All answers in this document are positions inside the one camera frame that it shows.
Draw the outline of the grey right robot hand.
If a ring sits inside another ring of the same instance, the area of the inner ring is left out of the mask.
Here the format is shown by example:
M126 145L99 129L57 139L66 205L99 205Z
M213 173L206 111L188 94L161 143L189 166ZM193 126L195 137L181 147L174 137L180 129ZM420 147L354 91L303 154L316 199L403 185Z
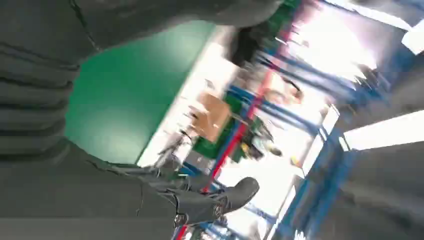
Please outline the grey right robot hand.
M220 220L259 183L201 192L204 177L103 161L64 135L81 64L193 20L237 27L280 0L3 0L0 3L0 237L169 240L176 227Z

